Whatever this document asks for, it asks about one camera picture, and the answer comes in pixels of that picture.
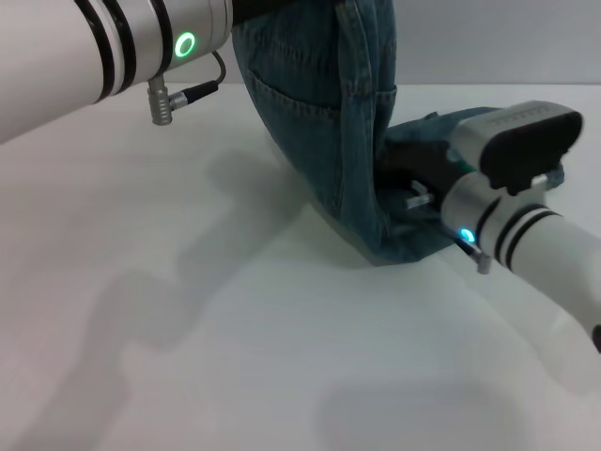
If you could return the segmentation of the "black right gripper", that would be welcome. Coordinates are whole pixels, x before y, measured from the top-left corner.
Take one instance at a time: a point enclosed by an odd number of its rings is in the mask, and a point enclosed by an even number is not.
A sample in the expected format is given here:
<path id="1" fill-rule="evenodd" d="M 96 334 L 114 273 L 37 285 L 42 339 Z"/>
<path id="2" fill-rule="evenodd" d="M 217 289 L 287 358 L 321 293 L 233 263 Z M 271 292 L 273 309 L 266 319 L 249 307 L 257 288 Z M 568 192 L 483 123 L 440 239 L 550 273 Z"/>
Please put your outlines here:
<path id="1" fill-rule="evenodd" d="M 446 141 L 387 140 L 378 156 L 378 188 L 410 190 L 418 182 L 435 198 L 444 198 L 466 175 L 466 166 L 447 158 Z"/>

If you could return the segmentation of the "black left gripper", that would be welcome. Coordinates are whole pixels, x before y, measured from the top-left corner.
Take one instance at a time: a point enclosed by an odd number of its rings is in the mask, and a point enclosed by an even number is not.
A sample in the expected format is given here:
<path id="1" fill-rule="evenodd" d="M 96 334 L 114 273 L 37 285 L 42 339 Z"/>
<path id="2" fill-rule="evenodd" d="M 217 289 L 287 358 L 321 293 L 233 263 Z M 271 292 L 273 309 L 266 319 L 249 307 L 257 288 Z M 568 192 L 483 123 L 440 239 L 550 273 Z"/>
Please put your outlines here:
<path id="1" fill-rule="evenodd" d="M 245 23 L 274 11 L 280 5 L 281 0 L 232 0 L 233 24 Z"/>

